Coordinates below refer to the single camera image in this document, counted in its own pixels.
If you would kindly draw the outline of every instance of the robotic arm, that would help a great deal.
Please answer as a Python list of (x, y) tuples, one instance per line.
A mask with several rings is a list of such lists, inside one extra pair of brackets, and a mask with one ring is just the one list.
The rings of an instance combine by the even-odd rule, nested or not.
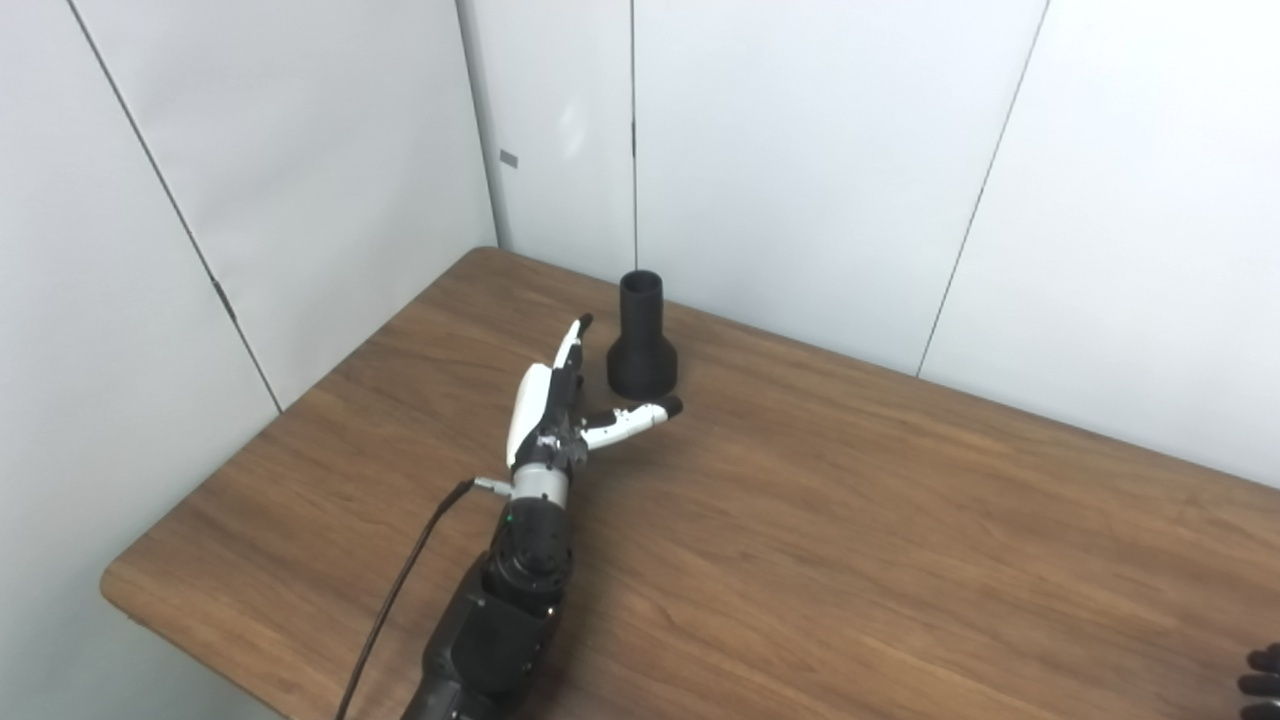
[(527, 694), (559, 624), (573, 574), (566, 503), (588, 455), (663, 423), (680, 398), (575, 419), (582, 384), (582, 333), (570, 327), (550, 366), (534, 364), (516, 393), (507, 433), (511, 480), (476, 479), (507, 497), (486, 552), (463, 575), (422, 653), (422, 682), (402, 720), (497, 720)]

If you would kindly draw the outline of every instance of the black fingertip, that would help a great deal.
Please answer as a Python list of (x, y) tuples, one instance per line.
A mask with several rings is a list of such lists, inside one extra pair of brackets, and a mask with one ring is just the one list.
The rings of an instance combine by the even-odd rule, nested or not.
[(1245, 661), (1251, 669), (1258, 673), (1275, 673), (1280, 670), (1280, 656), (1265, 650), (1254, 650)]
[(1244, 694), (1280, 696), (1280, 675), (1242, 675), (1236, 687)]
[(1280, 705), (1261, 702), (1240, 711), (1240, 720), (1280, 720)]
[(658, 400), (654, 400), (653, 404), (667, 411), (668, 420), (685, 411), (685, 401), (680, 400), (675, 395), (659, 397)]

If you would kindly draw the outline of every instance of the silver connector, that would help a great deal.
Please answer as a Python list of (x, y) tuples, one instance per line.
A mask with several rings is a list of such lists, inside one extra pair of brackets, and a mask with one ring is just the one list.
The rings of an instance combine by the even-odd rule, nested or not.
[(511, 493), (516, 492), (511, 483), (493, 478), (476, 478), (476, 487), (503, 497), (511, 497)]

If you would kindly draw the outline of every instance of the white wall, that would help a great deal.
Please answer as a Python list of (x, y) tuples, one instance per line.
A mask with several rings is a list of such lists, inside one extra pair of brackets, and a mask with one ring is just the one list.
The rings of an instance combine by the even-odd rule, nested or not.
[(3, 14), (3, 715), (265, 717), (97, 579), (275, 410), (68, 6)]
[(914, 373), (1043, 6), (636, 0), (640, 265)]
[(282, 405), (495, 242), (453, 0), (78, 0)]
[(1052, 4), (923, 377), (1280, 486), (1276, 37)]
[(616, 282), (635, 268), (630, 0), (460, 9), (503, 246)]

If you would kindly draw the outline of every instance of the black cylindrical object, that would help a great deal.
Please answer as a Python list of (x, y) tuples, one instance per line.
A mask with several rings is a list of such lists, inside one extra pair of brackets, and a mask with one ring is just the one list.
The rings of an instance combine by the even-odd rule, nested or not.
[(662, 334), (662, 277), (627, 273), (618, 295), (622, 334), (609, 348), (609, 387), (628, 400), (657, 400), (676, 387), (676, 346)]

